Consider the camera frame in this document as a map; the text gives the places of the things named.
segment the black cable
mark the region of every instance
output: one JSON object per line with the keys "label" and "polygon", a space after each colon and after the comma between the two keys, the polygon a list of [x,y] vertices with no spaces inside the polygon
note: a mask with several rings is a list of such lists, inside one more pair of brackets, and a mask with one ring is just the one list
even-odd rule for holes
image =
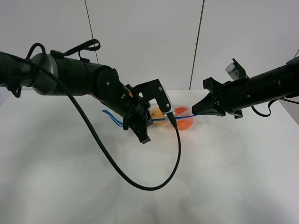
{"label": "black cable", "polygon": [[80,105],[78,104],[78,102],[75,100],[75,98],[72,96],[72,94],[70,93],[70,91],[68,90],[68,88],[65,86],[65,84],[62,81],[60,81],[57,77],[55,77],[51,72],[47,71],[42,66],[40,66],[38,64],[35,64],[35,63],[33,63],[32,61],[30,61],[28,59],[23,59],[23,58],[20,58],[20,57],[14,56],[14,55],[10,55],[10,54],[7,54],[7,55],[10,56],[10,57],[12,57],[12,58],[14,58],[15,60],[17,60],[19,62],[28,64],[28,65],[36,68],[36,69],[39,69],[40,71],[44,72],[47,76],[49,76],[50,78],[52,78],[54,81],[57,82],[57,84],[59,85],[59,87],[65,91],[66,95],[69,97],[69,99],[71,100],[71,102],[74,104],[74,106],[76,107],[76,109],[80,113],[81,117],[83,118],[84,122],[86,123],[87,127],[89,128],[90,132],[92,133],[94,139],[96,140],[97,144],[99,145],[99,147],[101,148],[101,150],[103,151],[104,155],[107,157],[107,159],[109,160],[109,162],[111,163],[111,165],[113,166],[113,168],[129,184],[131,184],[132,186],[134,186],[134,187],[136,187],[138,189],[141,189],[141,190],[154,191],[154,190],[158,190],[158,189],[161,189],[162,187],[164,187],[173,178],[175,172],[177,171],[178,164],[179,164],[180,157],[181,157],[181,139],[180,139],[180,136],[179,136],[178,127],[176,125],[176,120],[175,120],[174,115],[172,113],[169,114],[169,118],[170,118],[170,121],[171,121],[171,123],[173,124],[173,126],[174,126],[174,128],[176,130],[176,134],[177,134],[177,138],[178,138],[178,158],[177,158],[176,164],[174,166],[174,169],[173,169],[172,173],[170,174],[170,176],[162,184],[160,184],[160,185],[158,185],[156,187],[145,187],[145,186],[142,186],[142,185],[140,185],[140,184],[132,181],[118,167],[118,165],[115,163],[115,161],[113,160],[113,158],[111,157],[111,155],[109,154],[109,152],[107,151],[107,149],[105,148],[105,146],[103,145],[102,141],[100,140],[98,134],[94,130],[94,128],[93,128],[91,122],[89,121],[88,117],[86,116],[86,114],[84,113],[84,111],[82,110],[82,108],[80,107]]}
{"label": "black cable", "polygon": [[283,101],[290,102],[290,103],[293,103],[293,104],[299,104],[299,102],[292,101],[292,100],[289,100],[289,99],[283,99]]}
{"label": "black cable", "polygon": [[275,101],[277,101],[277,100],[278,100],[278,99],[271,100],[271,101],[268,103],[268,109],[269,109],[269,113],[268,113],[268,114],[262,114],[262,113],[260,113],[259,111],[256,110],[256,108],[255,108],[254,106],[251,106],[251,108],[252,108],[252,110],[253,110],[257,115],[266,118],[266,117],[268,117],[268,116],[271,115],[271,109],[270,109],[270,107],[271,107],[271,105],[272,105]]}

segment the white table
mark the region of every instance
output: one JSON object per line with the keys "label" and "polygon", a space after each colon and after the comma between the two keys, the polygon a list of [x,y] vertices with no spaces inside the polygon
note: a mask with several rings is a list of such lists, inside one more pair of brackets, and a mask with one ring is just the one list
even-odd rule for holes
{"label": "white table", "polygon": [[[192,106],[206,91],[168,91]],[[142,145],[90,96],[76,97],[120,167],[155,186],[173,169],[174,130],[150,127]],[[257,107],[266,113],[266,105]],[[173,180],[156,192],[133,188],[113,170],[67,97],[23,91],[0,106],[1,224],[295,224],[299,222],[299,127],[280,103],[262,118],[209,116],[181,131]]]}

